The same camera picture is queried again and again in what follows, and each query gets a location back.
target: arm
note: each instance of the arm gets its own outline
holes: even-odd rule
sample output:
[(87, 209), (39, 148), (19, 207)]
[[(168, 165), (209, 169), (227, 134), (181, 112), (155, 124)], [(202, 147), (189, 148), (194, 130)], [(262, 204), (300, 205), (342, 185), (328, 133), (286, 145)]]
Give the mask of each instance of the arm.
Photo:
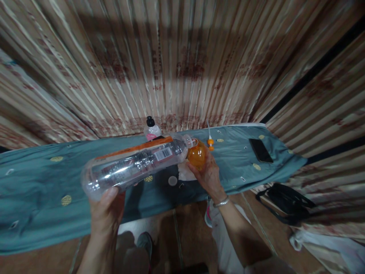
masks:
[(124, 212), (125, 193), (108, 189), (100, 202), (90, 200), (91, 236), (77, 274), (112, 274), (119, 224)]
[[(205, 150), (205, 155), (206, 163), (201, 171), (198, 171), (190, 163), (187, 163), (187, 165), (202, 187), (211, 196), (213, 202), (218, 204), (227, 197), (227, 194), (219, 180), (219, 167), (208, 148)], [(243, 267), (272, 256), (270, 249), (262, 238), (231, 201), (219, 207), (219, 211), (222, 214), (228, 236), (237, 257)]]

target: sneaker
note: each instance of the sneaker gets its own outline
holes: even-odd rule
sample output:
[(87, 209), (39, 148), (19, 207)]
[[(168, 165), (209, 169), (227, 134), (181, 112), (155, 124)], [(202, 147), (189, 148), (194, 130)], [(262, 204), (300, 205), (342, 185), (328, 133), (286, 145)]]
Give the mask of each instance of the sneaker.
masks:
[(204, 221), (205, 221), (205, 223), (208, 227), (210, 227), (210, 228), (213, 227), (212, 219), (209, 216), (209, 200), (207, 200), (207, 206), (206, 206), (206, 212), (205, 212), (205, 215), (204, 215)]
[(147, 251), (149, 261), (151, 262), (153, 242), (152, 242), (152, 237), (148, 232), (143, 232), (138, 237), (137, 247), (144, 248)]

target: black bottle cap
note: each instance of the black bottle cap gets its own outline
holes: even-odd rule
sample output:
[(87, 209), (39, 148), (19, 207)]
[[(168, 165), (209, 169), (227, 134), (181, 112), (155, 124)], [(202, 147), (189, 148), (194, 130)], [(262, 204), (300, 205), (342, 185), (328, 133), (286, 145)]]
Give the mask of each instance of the black bottle cap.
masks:
[(155, 120), (152, 119), (152, 116), (147, 116), (147, 126), (153, 127), (155, 125)]

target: orange dropper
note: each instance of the orange dropper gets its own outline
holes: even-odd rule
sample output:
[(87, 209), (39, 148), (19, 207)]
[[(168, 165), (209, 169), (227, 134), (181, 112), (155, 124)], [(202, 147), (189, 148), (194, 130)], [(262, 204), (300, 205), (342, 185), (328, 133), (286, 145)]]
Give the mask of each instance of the orange dropper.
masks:
[(213, 147), (214, 141), (212, 139), (212, 136), (210, 135), (210, 127), (209, 127), (208, 119), (206, 119), (206, 124), (208, 125), (208, 131), (209, 131), (209, 139), (207, 140), (207, 143), (209, 145), (209, 150), (213, 151), (214, 150), (214, 147)]

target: barcode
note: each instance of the barcode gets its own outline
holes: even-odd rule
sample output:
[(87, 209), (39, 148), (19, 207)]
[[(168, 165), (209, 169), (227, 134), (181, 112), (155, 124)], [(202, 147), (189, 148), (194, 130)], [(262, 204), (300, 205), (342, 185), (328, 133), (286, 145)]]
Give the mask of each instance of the barcode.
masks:
[(171, 149), (170, 148), (164, 148), (158, 152), (155, 153), (156, 158), (158, 161), (161, 161), (169, 156), (172, 155)]

